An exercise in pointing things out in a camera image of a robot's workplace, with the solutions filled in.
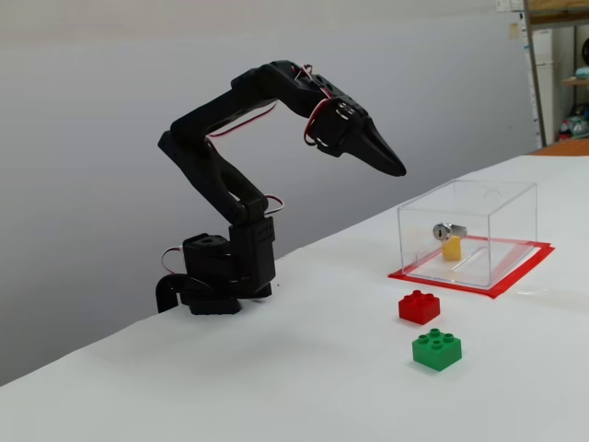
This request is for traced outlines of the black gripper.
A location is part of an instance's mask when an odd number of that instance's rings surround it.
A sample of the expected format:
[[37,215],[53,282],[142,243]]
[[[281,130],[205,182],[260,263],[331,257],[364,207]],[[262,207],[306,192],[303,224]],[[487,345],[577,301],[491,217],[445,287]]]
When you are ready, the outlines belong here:
[[[368,166],[390,176],[405,176],[407,170],[391,149],[368,112],[348,96],[321,100],[313,109],[304,130],[304,141],[319,151],[339,157],[344,151]],[[364,126],[364,139],[351,139]]]

